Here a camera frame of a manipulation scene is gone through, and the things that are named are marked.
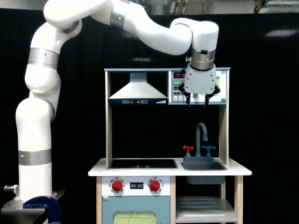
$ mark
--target range hood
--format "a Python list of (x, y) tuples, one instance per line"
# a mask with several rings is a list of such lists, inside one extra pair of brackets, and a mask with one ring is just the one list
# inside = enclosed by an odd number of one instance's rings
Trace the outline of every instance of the range hood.
[(109, 105), (167, 104), (167, 96), (147, 83), (146, 72), (131, 72), (130, 82), (108, 99)]

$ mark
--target wooden frame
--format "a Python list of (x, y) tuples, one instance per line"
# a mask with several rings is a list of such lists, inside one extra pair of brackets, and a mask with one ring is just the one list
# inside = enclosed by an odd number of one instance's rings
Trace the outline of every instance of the wooden frame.
[[(105, 97), (106, 97), (106, 166), (112, 161), (112, 108), (108, 105), (111, 93), (111, 75), (105, 71)], [(219, 159), (228, 164), (228, 122), (229, 122), (229, 70), (227, 70), (227, 103), (219, 105)], [(102, 224), (102, 177), (97, 176), (97, 224)], [(219, 186), (219, 196), (226, 198), (226, 183)], [(176, 223), (176, 177), (171, 176), (170, 195), (171, 224)], [(243, 176), (235, 176), (235, 216), (237, 224), (243, 223)]]

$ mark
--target oven knob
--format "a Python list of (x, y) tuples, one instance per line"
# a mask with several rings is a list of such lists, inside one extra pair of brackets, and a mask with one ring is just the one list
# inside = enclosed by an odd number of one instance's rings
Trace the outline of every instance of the oven knob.
[(111, 187), (114, 191), (119, 192), (122, 190), (122, 182), (118, 180), (114, 181)]
[(160, 183), (157, 180), (153, 180), (149, 183), (149, 189), (152, 191), (158, 191), (160, 189)]

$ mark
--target burner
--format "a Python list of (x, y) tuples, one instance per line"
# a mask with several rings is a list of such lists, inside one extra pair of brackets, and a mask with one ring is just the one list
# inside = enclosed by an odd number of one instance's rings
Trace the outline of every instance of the burner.
[(177, 169), (170, 159), (124, 159), (113, 160), (108, 169)]

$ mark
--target blue faucet handle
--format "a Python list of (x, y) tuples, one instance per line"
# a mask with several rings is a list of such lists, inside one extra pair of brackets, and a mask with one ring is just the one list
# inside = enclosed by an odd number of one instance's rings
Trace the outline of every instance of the blue faucet handle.
[(212, 146), (202, 146), (202, 148), (205, 148), (207, 150), (207, 154), (210, 154), (210, 149), (216, 149), (216, 147)]

